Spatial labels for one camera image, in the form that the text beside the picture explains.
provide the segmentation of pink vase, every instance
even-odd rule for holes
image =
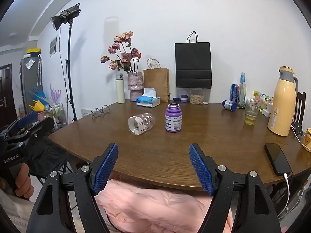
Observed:
[[[128,90],[131,91],[130,99],[135,102],[137,97],[144,93],[144,80],[142,72],[128,73]]]

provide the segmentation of studio light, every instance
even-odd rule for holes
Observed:
[[[79,9],[79,6],[80,3],[70,7],[69,9],[62,11],[59,16],[51,17],[51,23],[54,29],[57,31],[62,23],[66,24],[70,22],[70,20],[77,17],[81,11],[81,9]]]
[[[59,16],[51,17],[51,23],[56,31],[60,28],[62,23],[63,24],[69,23],[68,59],[66,59],[66,63],[67,63],[67,70],[68,70],[68,83],[69,83],[69,93],[70,93],[69,103],[73,109],[73,116],[74,116],[73,121],[77,121],[77,115],[76,115],[75,105],[73,103],[73,90],[71,87],[71,77],[70,77],[70,36],[71,36],[71,27],[73,25],[73,19],[76,18],[81,11],[79,9],[79,6],[80,6],[80,3],[70,7],[69,9],[62,11]]]

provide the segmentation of brown paper bag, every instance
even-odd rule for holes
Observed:
[[[161,68],[159,62],[156,64],[151,64],[154,59],[147,60],[148,67],[150,69],[144,70],[144,87],[154,88],[156,90],[156,95],[160,97],[162,102],[168,102],[170,97],[169,92],[169,69]]]

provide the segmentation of eyeglasses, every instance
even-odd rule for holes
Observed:
[[[101,109],[95,108],[92,111],[93,117],[99,117],[102,113],[107,114],[110,111],[109,107],[107,105],[102,106]]]

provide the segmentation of energy drink can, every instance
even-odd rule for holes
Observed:
[[[230,88],[230,100],[237,102],[238,99],[238,84],[232,84]]]

